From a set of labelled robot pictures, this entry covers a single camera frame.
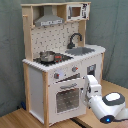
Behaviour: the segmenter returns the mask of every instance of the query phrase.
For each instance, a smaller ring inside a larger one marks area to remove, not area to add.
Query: pot
[[[52,51],[43,51],[40,52],[40,59],[43,62],[52,62],[55,58],[55,52]]]

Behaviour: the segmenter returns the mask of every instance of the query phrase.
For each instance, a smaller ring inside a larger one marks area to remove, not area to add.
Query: oven handle
[[[66,88],[72,88],[72,87],[75,87],[75,86],[77,86],[76,83],[74,83],[74,84],[72,84],[72,85],[69,85],[69,86],[61,86],[60,88],[61,88],[61,89],[66,89]]]

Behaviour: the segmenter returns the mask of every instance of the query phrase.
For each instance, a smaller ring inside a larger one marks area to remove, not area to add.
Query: faucet
[[[74,33],[71,38],[70,38],[70,43],[68,44],[67,48],[68,49],[72,49],[73,47],[75,47],[75,44],[73,44],[72,39],[75,35],[79,35],[80,36],[80,41],[82,41],[82,35],[80,33]]]

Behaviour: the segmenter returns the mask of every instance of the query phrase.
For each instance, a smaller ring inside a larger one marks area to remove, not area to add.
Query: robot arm
[[[101,85],[93,75],[85,78],[88,87],[84,89],[85,105],[92,109],[102,123],[120,122],[128,119],[125,98],[120,93],[110,93],[102,98]]]

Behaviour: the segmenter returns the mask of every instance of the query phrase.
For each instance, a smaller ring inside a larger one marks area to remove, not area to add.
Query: stove top
[[[67,56],[67,55],[63,55],[63,54],[60,54],[60,55],[62,56],[61,61],[44,62],[44,61],[41,61],[41,58],[36,58],[33,61],[37,62],[39,64],[42,64],[42,65],[44,65],[46,67],[49,67],[49,66],[52,66],[52,65],[55,65],[55,64],[62,63],[64,61],[73,59],[73,57],[70,57],[70,56]]]

